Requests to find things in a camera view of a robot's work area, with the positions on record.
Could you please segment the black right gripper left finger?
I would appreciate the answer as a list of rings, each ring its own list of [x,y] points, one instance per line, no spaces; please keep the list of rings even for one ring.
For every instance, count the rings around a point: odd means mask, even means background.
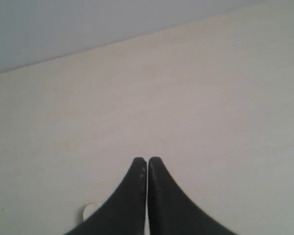
[[[113,194],[69,235],[143,235],[146,220],[147,163],[133,162]]]

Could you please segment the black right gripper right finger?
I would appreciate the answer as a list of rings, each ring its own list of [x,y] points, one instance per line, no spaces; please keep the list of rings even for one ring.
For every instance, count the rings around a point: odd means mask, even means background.
[[[151,235],[233,235],[183,192],[160,157],[148,162],[147,211]]]

